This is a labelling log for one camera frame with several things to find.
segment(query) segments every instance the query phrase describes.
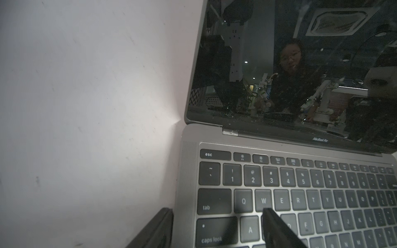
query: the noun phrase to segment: white wall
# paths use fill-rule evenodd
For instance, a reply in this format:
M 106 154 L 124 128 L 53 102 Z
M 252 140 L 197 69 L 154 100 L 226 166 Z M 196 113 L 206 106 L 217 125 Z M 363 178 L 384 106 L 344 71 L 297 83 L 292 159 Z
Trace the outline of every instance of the white wall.
M 2 247 L 124 247 L 173 206 L 201 6 L 0 1 Z

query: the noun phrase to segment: laptop keyboard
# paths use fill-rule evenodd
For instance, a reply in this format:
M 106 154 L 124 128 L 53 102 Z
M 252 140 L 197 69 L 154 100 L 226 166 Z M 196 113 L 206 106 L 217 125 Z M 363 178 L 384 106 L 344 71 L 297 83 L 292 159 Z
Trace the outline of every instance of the laptop keyboard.
M 264 248 L 263 208 L 310 248 L 397 246 L 396 199 L 391 165 L 201 149 L 195 246 Z

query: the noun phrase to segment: laptop screen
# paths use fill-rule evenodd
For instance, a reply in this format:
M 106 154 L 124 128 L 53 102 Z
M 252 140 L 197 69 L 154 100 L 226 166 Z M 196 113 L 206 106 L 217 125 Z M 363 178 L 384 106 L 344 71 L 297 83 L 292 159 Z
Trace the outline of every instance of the laptop screen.
M 208 0 L 202 22 L 189 121 L 397 150 L 396 1 Z

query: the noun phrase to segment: ceiling air conditioner vent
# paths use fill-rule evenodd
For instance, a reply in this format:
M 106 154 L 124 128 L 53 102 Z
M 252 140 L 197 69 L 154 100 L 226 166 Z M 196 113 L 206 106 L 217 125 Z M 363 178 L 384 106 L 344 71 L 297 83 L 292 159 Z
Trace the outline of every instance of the ceiling air conditioner vent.
M 306 36 L 354 34 L 379 8 L 316 9 Z

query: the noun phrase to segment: a key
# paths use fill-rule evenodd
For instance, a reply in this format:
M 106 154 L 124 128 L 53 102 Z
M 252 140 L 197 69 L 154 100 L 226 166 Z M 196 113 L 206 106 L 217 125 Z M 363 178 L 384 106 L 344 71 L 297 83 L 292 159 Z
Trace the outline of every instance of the a key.
M 351 233 L 351 237 L 353 238 L 353 244 L 355 248 L 365 248 L 365 242 L 362 237 L 362 232 Z
M 378 200 L 376 199 L 375 191 L 368 190 L 367 191 L 367 195 L 368 195 L 368 201 L 370 202 L 370 206 L 371 207 L 377 207 L 378 206 Z
M 295 187 L 295 173 L 292 168 L 280 168 L 281 185 L 283 187 Z
M 374 217 L 374 213 L 372 212 L 372 209 L 365 209 L 364 215 L 368 227 L 376 227 L 375 217 Z
M 245 186 L 262 186 L 262 177 L 260 175 L 260 166 L 244 166 L 244 185 Z
M 231 213 L 231 190 L 220 188 L 198 189 L 197 214 Z
M 251 213 L 254 207 L 252 205 L 252 190 L 235 189 L 234 190 L 234 212 Z
M 277 167 L 263 167 L 263 184 L 265 186 L 280 186 Z
M 336 180 L 333 171 L 323 171 L 325 186 L 327 188 L 336 188 Z
M 286 189 L 274 190 L 274 207 L 276 211 L 289 211 L 289 192 Z
M 294 213 L 282 214 L 280 218 L 287 224 L 291 230 L 298 235 L 297 218 Z
M 309 171 L 306 169 L 296 169 L 298 187 L 310 187 Z
M 327 233 L 328 222 L 325 212 L 314 213 L 314 225 L 316 226 L 316 233 Z
M 375 208 L 374 209 L 374 214 L 375 214 L 375 219 L 376 219 L 376 223 L 378 224 L 378 226 L 379 227 L 386 226 L 386 221 L 385 221 L 385 217 L 383 216 L 382 209 Z
M 237 217 L 198 219 L 196 247 L 236 244 L 239 241 Z
M 339 188 L 348 188 L 347 177 L 344 171 L 336 171 L 336 181 L 338 182 Z
M 346 192 L 346 199 L 349 208 L 356 208 L 358 207 L 356 192 L 354 190 L 347 190 Z
M 341 218 L 339 217 L 338 211 L 329 211 L 328 221 L 330 223 L 331 232 L 334 233 L 334 232 L 342 231 Z
M 321 169 L 327 168 L 327 163 L 325 161 L 315 161 L 316 167 Z
M 199 185 L 219 185 L 221 183 L 220 163 L 200 162 Z
M 258 241 L 260 239 L 258 216 L 244 216 L 240 218 L 240 236 L 242 243 Z
M 378 197 L 379 205 L 381 207 L 387 206 L 387 200 L 386 200 L 386 195 L 385 192 L 382 190 L 377 190 L 376 195 Z
M 354 221 L 356 223 L 356 228 L 361 229 L 365 228 L 364 215 L 362 214 L 362 210 L 353 210 Z
M 377 189 L 378 184 L 376 183 L 376 177 L 374 174 L 367 174 L 368 183 L 370 184 L 370 188 Z
M 357 177 L 361 188 L 369 188 L 368 180 L 364 173 L 357 173 Z
M 379 248 L 386 247 L 386 239 L 385 239 L 385 234 L 383 233 L 383 229 L 375 229 L 375 237 L 376 237 L 376 242 L 378 243 Z
M 358 203 L 360 204 L 361 208 L 368 207 L 368 200 L 367 200 L 367 195 L 365 194 L 365 191 L 357 190 L 357 198 L 358 198 Z
M 291 190 L 292 209 L 306 210 L 306 197 L 303 190 Z
M 323 188 L 324 180 L 322 173 L 319 170 L 310 170 L 310 176 L 312 178 L 312 185 L 314 188 Z
M 332 209 L 335 207 L 333 204 L 333 195 L 330 190 L 321 190 L 321 202 L 323 203 L 324 209 Z
M 298 220 L 301 236 L 314 234 L 313 219 L 311 213 L 299 213 Z
M 224 163 L 223 167 L 223 185 L 241 186 L 243 183 L 241 165 Z
M 351 215 L 351 211 L 350 210 L 341 211 L 341 216 L 342 216 L 343 228 L 346 231 L 353 230 L 354 229 L 354 221 L 353 221 L 353 216 Z
M 255 210 L 263 212 L 264 208 L 272 208 L 272 192 L 269 189 L 255 190 Z
M 354 172 L 347 172 L 347 180 L 349 181 L 350 188 L 359 188 L 357 175 Z
M 343 193 L 343 190 L 334 190 L 333 196 L 335 198 L 336 208 L 346 208 L 347 207 L 346 200 L 345 200 L 345 194 Z

